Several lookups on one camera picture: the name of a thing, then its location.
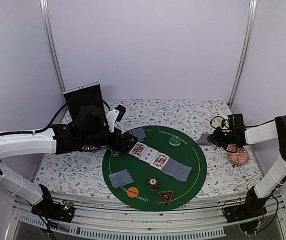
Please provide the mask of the blue poker chip stack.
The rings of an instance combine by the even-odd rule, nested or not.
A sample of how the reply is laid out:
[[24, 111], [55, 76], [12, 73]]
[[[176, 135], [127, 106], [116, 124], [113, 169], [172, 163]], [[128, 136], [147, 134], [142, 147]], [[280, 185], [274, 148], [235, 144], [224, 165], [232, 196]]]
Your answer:
[[118, 157], [119, 156], [119, 151], [110, 150], [110, 154], [111, 154], [112, 157]]

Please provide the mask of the queen of spades card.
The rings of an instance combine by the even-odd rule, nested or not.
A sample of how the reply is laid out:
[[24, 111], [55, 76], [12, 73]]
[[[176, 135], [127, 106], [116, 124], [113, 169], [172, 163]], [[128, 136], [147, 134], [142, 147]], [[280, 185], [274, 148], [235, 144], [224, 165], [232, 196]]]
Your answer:
[[141, 143], [141, 142], [137, 142], [133, 148], [129, 151], [129, 154], [132, 156], [135, 156], [137, 158], [140, 158], [143, 153], [146, 151], [146, 149], [148, 148], [147, 145]]

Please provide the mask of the dealt card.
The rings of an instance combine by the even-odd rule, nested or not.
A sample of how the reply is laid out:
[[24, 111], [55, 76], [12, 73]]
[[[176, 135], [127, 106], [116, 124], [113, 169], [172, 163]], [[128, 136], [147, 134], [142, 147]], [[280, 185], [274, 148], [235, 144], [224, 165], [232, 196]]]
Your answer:
[[108, 177], [115, 189], [134, 182], [130, 172], [127, 169], [112, 173]]
[[130, 130], [130, 133], [133, 136], [137, 137], [139, 141], [143, 141], [146, 137], [146, 134], [145, 134], [144, 129], [142, 127], [132, 129], [132, 130]]

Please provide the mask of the blue playing card deck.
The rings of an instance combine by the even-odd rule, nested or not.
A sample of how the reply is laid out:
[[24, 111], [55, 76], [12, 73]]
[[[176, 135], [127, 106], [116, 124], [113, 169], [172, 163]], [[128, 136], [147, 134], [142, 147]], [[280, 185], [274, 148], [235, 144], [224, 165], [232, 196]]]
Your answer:
[[199, 145], [210, 145], [211, 144], [210, 136], [211, 136], [211, 134], [209, 134], [209, 133], [201, 134], [200, 138], [197, 140], [197, 143]]

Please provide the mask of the three of diamonds card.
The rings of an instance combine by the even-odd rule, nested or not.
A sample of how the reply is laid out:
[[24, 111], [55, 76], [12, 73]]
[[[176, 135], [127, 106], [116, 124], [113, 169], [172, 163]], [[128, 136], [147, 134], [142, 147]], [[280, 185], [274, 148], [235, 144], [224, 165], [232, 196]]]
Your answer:
[[139, 159], [150, 165], [157, 153], [158, 151], [156, 149], [147, 147], [147, 149], [143, 152], [142, 156]]

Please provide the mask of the king of diamonds card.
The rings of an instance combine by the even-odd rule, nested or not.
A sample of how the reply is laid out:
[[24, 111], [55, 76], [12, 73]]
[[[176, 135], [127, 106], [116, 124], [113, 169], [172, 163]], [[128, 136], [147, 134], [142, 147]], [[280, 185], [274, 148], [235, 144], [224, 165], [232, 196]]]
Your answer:
[[170, 157], [168, 155], [158, 152], [156, 156], [154, 157], [154, 159], [151, 161], [150, 166], [158, 170], [161, 170], [165, 166], [165, 164], [168, 162], [169, 158]]

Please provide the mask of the orange big blind button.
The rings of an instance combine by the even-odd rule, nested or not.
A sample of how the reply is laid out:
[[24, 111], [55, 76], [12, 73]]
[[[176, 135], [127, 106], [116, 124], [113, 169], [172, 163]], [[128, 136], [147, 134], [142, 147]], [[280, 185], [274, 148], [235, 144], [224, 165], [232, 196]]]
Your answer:
[[127, 189], [126, 194], [131, 199], [137, 198], [139, 196], [139, 189], [132, 186]]

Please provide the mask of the red black poker chip stack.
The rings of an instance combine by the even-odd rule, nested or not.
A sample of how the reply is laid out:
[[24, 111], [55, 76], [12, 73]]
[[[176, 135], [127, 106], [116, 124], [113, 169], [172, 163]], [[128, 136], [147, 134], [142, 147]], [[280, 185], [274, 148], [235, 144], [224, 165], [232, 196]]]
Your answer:
[[156, 191], [160, 188], [160, 182], [157, 178], [151, 177], [148, 179], [148, 187], [151, 191]]

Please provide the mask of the aluminium poker chip case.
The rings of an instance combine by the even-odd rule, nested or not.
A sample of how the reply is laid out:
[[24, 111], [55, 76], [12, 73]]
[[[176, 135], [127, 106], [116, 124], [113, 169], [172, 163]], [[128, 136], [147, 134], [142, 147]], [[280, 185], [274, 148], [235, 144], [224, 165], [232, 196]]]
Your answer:
[[63, 91], [64, 99], [72, 120], [75, 120], [83, 106], [97, 106], [104, 109], [99, 81], [69, 88]]

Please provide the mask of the black red triangular marker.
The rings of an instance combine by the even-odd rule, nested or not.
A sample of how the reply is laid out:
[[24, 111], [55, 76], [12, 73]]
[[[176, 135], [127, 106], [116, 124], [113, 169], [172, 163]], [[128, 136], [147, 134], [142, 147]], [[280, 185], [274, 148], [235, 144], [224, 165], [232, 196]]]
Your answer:
[[159, 196], [165, 201], [165, 203], [170, 204], [174, 195], [174, 191], [170, 190], [170, 191], [162, 191], [159, 192]]

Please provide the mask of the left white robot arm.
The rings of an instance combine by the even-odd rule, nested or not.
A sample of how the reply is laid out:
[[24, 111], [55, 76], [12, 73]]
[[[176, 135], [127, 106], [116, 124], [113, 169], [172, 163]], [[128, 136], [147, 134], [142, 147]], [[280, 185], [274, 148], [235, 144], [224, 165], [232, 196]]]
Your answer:
[[0, 187], [25, 199], [46, 216], [57, 213], [47, 187], [34, 184], [11, 171], [1, 160], [31, 154], [67, 154], [91, 152], [94, 148], [107, 147], [125, 153], [138, 138], [115, 127], [126, 109], [119, 105], [108, 113], [97, 106], [81, 107], [76, 119], [68, 124], [49, 124], [42, 129], [25, 131], [0, 131]]

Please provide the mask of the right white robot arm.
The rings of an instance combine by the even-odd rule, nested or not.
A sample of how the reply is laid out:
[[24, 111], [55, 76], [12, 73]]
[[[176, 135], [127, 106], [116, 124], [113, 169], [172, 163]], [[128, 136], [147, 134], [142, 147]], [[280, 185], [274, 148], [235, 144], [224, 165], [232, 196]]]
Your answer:
[[245, 125], [241, 113], [218, 118], [220, 125], [207, 137], [210, 143], [225, 151], [231, 145], [237, 150], [251, 146], [260, 165], [267, 158], [263, 178], [248, 190], [245, 203], [236, 211], [245, 218], [256, 217], [274, 191], [286, 182], [286, 115], [252, 126]]

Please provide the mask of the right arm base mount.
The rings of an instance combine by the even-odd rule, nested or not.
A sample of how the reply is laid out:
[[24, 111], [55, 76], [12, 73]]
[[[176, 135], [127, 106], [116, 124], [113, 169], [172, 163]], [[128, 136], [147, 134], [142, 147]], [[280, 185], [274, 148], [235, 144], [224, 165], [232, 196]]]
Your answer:
[[244, 203], [224, 206], [222, 208], [223, 215], [227, 219], [227, 223], [238, 222], [255, 217], [265, 215], [267, 213], [265, 204], [269, 198], [247, 197]]

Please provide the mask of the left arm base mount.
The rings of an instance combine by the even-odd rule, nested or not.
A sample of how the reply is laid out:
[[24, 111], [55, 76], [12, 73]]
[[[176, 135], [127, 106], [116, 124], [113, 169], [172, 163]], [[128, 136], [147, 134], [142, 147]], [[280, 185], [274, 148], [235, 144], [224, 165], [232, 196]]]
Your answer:
[[50, 220], [71, 223], [75, 208], [73, 202], [63, 200], [55, 203], [53, 200], [43, 199], [40, 203], [32, 205], [31, 213]]

